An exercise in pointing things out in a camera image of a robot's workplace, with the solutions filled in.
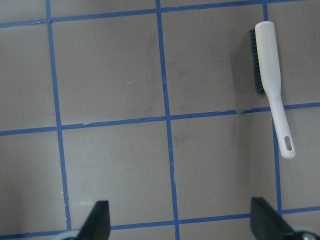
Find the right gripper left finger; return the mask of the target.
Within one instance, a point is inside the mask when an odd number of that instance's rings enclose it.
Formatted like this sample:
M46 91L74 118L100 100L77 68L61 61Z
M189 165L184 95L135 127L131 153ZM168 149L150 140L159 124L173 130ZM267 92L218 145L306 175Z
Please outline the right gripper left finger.
M68 230L56 235L54 240L108 240L111 234L108 200L95 203L79 230Z

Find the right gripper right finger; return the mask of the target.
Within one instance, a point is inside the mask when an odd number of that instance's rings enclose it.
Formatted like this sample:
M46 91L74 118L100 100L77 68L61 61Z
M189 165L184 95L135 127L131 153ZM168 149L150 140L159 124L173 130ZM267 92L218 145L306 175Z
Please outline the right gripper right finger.
M263 198L250 200L250 230L257 240L316 240L310 228L290 226Z

